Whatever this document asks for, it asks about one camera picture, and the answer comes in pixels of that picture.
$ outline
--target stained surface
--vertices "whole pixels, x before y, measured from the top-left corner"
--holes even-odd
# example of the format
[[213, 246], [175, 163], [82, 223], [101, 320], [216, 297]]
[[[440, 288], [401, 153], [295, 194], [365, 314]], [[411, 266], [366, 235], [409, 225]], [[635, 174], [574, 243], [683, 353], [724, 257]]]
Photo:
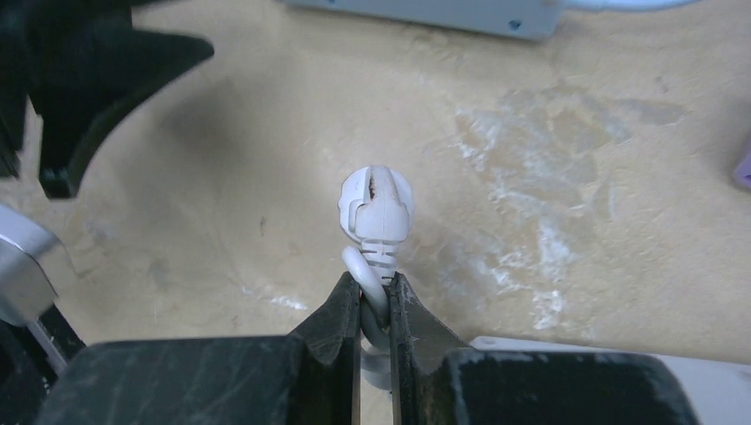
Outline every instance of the stained surface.
[[401, 269], [459, 335], [751, 362], [746, 10], [568, 13], [534, 44], [268, 0], [155, 8], [136, 24], [215, 58], [115, 130], [74, 203], [31, 167], [0, 199], [69, 247], [59, 307], [89, 343], [290, 331], [344, 270], [341, 182], [386, 164], [416, 196]]

